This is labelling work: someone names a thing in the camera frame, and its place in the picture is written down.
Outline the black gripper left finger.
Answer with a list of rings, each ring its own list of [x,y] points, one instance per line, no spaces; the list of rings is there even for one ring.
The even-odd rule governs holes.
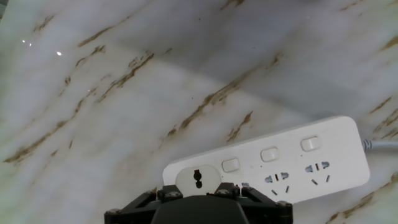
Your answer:
[[[145,191],[124,208],[112,208],[104,213],[104,224],[151,223],[155,212],[164,203],[182,199],[176,185],[166,185],[160,190]]]

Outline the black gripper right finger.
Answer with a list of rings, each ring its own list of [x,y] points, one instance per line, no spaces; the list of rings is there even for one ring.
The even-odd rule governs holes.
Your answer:
[[[221,202],[216,214],[226,223],[292,224],[293,205],[286,201],[275,202],[248,183],[242,186],[222,183],[215,190]]]

